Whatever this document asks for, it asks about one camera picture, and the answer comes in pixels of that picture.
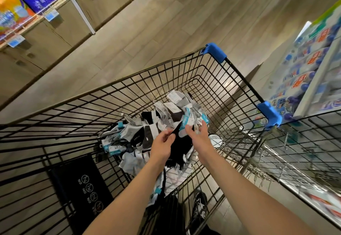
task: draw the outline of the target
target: hand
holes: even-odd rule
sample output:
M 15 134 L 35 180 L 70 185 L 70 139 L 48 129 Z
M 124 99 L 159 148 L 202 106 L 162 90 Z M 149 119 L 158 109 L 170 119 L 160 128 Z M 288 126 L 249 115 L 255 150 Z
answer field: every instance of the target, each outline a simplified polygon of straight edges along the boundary
M 189 137 L 192 138 L 194 149 L 198 152 L 199 160 L 201 164 L 207 167 L 207 157 L 216 150 L 214 149 L 210 138 L 208 138 L 208 130 L 207 124 L 205 121 L 202 121 L 202 126 L 199 127 L 199 134 L 196 134 L 195 131 L 192 130 L 192 127 L 189 125 L 185 126 L 186 133 Z
M 149 161 L 156 164 L 158 173 L 161 173 L 171 154 L 171 145 L 176 137 L 175 134 L 171 133 L 172 130 L 165 129 L 156 136 L 151 146 Z

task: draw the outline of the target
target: black sneaker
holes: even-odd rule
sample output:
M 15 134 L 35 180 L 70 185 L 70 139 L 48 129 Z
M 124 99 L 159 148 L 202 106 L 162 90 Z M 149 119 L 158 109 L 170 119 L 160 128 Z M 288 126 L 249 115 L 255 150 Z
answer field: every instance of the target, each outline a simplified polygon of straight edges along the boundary
M 193 221 L 196 218 L 205 219 L 207 213 L 207 196 L 201 190 L 194 191 L 194 205 L 192 218 Z

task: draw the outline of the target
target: floor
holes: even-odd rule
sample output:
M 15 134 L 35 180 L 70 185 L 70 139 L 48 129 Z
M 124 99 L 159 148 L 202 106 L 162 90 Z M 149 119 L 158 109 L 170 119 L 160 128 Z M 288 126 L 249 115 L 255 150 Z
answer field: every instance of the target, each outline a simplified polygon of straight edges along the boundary
M 0 112 L 8 123 L 217 43 L 246 75 L 337 0 L 134 0 Z

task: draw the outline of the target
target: forearm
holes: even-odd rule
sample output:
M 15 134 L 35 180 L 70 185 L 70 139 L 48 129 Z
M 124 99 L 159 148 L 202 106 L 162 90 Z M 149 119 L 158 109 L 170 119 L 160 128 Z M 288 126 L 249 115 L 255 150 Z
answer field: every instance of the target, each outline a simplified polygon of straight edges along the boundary
M 122 193 L 89 225 L 83 235 L 136 234 L 159 175 L 149 161 Z
M 207 169 L 251 235 L 313 234 L 301 219 L 252 184 L 216 151 L 206 156 Z

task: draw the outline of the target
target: shelf price tag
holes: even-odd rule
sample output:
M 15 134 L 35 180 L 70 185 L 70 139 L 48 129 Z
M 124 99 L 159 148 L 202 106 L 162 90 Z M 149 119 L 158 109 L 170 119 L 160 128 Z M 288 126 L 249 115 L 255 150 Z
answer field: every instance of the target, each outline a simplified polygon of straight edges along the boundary
M 12 48 L 15 48 L 18 44 L 20 44 L 21 42 L 23 42 L 25 40 L 25 38 L 20 35 L 20 34 L 16 34 L 14 37 L 12 37 L 9 41 L 8 41 L 8 45 Z
M 59 15 L 58 11 L 54 9 L 53 11 L 45 15 L 45 19 L 51 22 L 51 20 L 55 19 L 58 15 Z

